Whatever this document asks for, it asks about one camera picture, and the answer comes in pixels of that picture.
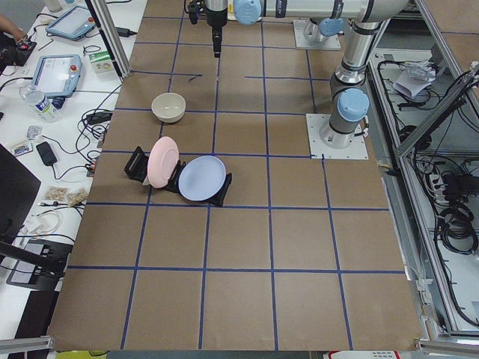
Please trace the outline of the person hand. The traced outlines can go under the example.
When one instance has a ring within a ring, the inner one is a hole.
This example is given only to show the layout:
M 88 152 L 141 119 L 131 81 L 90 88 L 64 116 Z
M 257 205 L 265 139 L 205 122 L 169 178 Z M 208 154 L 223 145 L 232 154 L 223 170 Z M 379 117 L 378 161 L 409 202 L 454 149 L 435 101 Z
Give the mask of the person hand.
M 21 28 L 2 13 L 0 14 L 0 30 L 2 33 L 11 35 L 16 43 L 21 43 L 27 37 Z

